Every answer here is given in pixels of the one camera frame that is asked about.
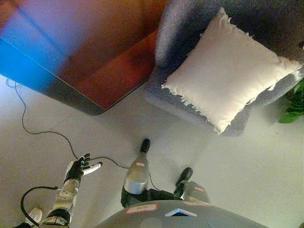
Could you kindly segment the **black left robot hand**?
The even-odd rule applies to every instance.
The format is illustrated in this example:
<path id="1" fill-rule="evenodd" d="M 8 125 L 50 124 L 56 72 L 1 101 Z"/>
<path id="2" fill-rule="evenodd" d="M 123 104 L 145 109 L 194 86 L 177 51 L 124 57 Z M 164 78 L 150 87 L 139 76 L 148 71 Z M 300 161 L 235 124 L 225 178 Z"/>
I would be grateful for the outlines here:
<path id="1" fill-rule="evenodd" d="M 66 176 L 64 182 L 68 180 L 76 180 L 78 183 L 81 182 L 83 176 L 95 172 L 100 169 L 103 165 L 102 162 L 98 162 L 94 165 L 90 165 L 91 161 L 90 154 L 87 153 L 80 157 L 76 161 L 71 161 L 67 167 Z"/>

